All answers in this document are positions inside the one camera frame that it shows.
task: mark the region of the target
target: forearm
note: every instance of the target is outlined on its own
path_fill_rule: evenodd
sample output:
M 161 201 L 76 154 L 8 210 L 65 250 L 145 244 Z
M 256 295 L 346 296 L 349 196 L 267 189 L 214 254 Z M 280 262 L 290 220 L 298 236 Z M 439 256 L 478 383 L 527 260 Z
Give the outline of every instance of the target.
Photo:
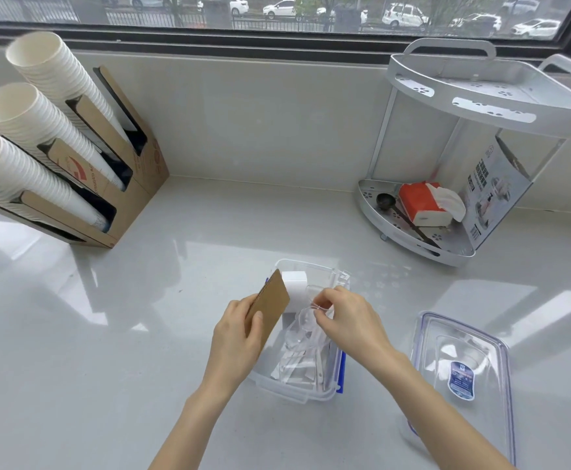
M 229 398 L 229 393 L 202 384 L 185 402 L 149 470 L 196 470 Z
M 407 356 L 386 352 L 369 367 L 388 389 L 442 470 L 514 467 L 415 370 Z

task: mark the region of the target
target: person's left hand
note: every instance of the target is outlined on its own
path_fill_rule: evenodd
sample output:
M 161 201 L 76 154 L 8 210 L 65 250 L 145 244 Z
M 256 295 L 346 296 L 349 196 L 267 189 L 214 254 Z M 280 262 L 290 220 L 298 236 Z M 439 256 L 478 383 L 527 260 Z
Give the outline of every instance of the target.
M 216 324 L 203 385 L 233 395 L 257 362 L 262 342 L 262 312 L 253 316 L 249 337 L 244 318 L 257 294 L 229 302 L 225 314 Z

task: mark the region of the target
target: window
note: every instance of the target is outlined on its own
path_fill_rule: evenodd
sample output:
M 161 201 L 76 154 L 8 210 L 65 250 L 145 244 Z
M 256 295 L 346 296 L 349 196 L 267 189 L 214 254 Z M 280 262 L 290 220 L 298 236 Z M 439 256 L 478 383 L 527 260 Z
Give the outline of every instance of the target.
M 285 50 L 308 50 L 301 59 L 311 61 L 334 51 L 337 61 L 382 63 L 425 36 L 491 39 L 500 55 L 525 59 L 571 52 L 571 0 L 0 0 L 0 44 L 23 24 L 51 25 L 81 49 L 117 50 L 120 40 L 125 51 L 157 53 L 218 46 L 219 55 L 292 59 Z M 233 53 L 240 43 L 248 49 Z

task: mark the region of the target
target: white storage rack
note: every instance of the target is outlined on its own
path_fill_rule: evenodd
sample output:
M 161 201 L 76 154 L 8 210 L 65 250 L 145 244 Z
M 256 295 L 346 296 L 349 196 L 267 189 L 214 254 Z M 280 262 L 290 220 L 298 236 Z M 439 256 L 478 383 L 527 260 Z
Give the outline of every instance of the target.
M 423 46 L 479 50 L 485 57 L 413 54 L 416 48 Z M 499 127 L 498 134 L 505 129 L 558 139 L 555 148 L 545 155 L 531 175 L 533 183 L 571 137 L 571 89 L 545 74 L 545 68 L 552 64 L 571 73 L 571 59 L 561 54 L 552 55 L 535 68 L 526 62 L 497 59 L 496 48 L 490 42 L 476 39 L 422 38 L 411 43 L 403 53 L 391 56 L 386 72 L 392 84 L 390 99 L 368 175 L 360 180 L 356 191 L 361 210 L 382 232 L 383 240 L 392 239 L 417 254 L 451 266 L 460 266 L 475 255 L 460 223 L 421 228 L 440 246 L 438 249 L 423 242 L 396 213 L 382 212 L 376 206 L 379 193 L 397 197 L 402 185 L 372 179 L 397 93 L 400 91 L 457 117 L 431 176 L 423 180 L 435 180 L 440 165 L 457 144 L 464 124 L 473 120 Z

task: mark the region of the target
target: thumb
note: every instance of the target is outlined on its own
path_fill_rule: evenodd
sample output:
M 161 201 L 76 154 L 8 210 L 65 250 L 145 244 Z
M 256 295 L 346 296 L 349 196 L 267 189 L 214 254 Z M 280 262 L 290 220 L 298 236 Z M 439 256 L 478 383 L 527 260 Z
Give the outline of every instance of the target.
M 264 314 L 261 311 L 256 311 L 255 315 L 253 315 L 253 320 L 251 322 L 247 343 L 249 343 L 252 348 L 257 348 L 258 355 L 261 352 L 259 347 L 262 344 L 263 331 L 264 331 Z
M 314 310 L 314 316 L 316 317 L 316 323 L 322 328 L 322 331 L 325 332 L 329 338 L 333 339 L 337 331 L 336 322 L 325 315 L 324 311 L 320 308 Z

